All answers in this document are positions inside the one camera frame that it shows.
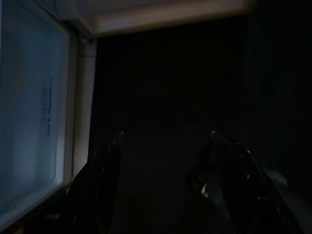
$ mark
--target black object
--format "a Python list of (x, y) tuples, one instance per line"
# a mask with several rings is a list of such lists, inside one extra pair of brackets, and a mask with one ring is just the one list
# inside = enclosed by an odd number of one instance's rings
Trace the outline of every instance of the black object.
[(303, 231), (269, 177), (241, 143), (212, 131), (207, 154), (188, 182), (200, 193), (202, 173), (217, 171), (232, 224), (242, 234), (302, 234)]
[(112, 224), (120, 167), (117, 132), (109, 143), (100, 144), (94, 156), (75, 177), (55, 233), (107, 233)]

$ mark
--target refrigerator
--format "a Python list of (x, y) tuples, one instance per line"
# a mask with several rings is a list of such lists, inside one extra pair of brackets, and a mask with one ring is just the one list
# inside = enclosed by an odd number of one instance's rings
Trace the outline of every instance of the refrigerator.
[(0, 233), (72, 176), (77, 38), (33, 1), (0, 1)]

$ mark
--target white plastic panel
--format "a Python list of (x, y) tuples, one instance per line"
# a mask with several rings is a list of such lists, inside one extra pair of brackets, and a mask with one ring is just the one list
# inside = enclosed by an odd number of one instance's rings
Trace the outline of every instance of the white plastic panel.
[(3, 1), (0, 231), (63, 185), (69, 36), (43, 14)]

